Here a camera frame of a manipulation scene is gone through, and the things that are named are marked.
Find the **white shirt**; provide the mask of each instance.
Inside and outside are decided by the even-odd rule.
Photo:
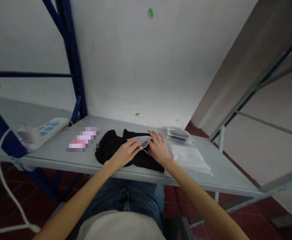
[[[102,212],[87,219],[80,227],[77,239],[165,240],[157,223],[151,217],[118,211]]]

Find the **black cloth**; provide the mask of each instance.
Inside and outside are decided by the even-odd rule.
[[[149,136],[148,133],[135,133],[124,130],[123,137],[116,135],[115,130],[109,130],[99,142],[99,146],[96,149],[95,156],[97,161],[104,164],[109,160],[114,153],[120,148],[121,145],[127,142],[127,139],[138,137],[138,136]],[[164,168],[149,156],[145,151],[139,151],[132,161],[127,163],[124,167],[134,164],[137,167],[144,167],[159,172],[164,172]]]

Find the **blue metal frame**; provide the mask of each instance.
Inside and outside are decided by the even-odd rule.
[[[86,98],[83,86],[82,72],[75,37],[73,17],[69,0],[56,0],[58,15],[60,16],[66,30],[69,32],[70,46],[65,42],[66,54],[68,58],[69,69],[72,75],[75,96],[81,96],[81,104],[79,109],[80,118],[87,116]]]
[[[81,96],[78,96],[75,107],[74,107],[72,118],[70,119],[72,121],[72,124],[74,124],[78,118],[80,104],[81,104]]]
[[[6,72],[0,71],[0,78],[9,77],[72,77],[71,74],[63,73],[34,73],[34,72]]]
[[[0,116],[0,139],[4,135],[4,133],[9,129],[9,126],[6,124],[4,119]],[[13,156],[16,158],[21,158],[25,154],[27,154],[27,150],[18,140],[16,135],[10,131],[5,140],[2,144],[2,149],[7,153],[9,156]]]
[[[0,71],[0,77],[71,77],[75,96],[76,104],[72,114],[72,122],[75,123],[78,118],[80,119],[87,116],[86,99],[83,86],[83,79],[80,67],[80,60],[78,55],[75,30],[73,24],[73,17],[71,14],[71,5],[69,0],[56,0],[58,13],[56,12],[51,0],[42,0],[51,15],[56,27],[62,35],[65,43],[65,49],[71,74],[58,74],[58,73],[34,73],[34,72],[13,72],[13,71]],[[9,126],[5,123],[4,119],[0,116],[0,139],[7,131]],[[9,155],[20,158],[27,154],[27,150],[20,143],[15,134],[11,131],[5,141],[3,142],[2,149]],[[46,194],[56,202],[65,200],[73,186],[82,176],[78,174],[73,183],[71,184],[65,195],[60,198],[57,193],[57,188],[60,182],[62,171],[56,171],[54,185],[48,180],[45,174],[42,173],[40,168],[33,171],[25,171],[27,175],[33,179],[36,184],[41,187]]]

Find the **jeans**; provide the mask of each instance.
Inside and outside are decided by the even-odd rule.
[[[130,211],[149,216],[162,230],[164,186],[109,178],[85,210],[81,220],[109,210]]]

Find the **person's left hand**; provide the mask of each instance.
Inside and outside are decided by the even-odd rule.
[[[117,171],[121,167],[129,163],[135,155],[142,150],[142,145],[136,139],[131,139],[128,142],[120,146],[120,148],[115,152],[111,159],[108,161],[108,165],[114,170]]]

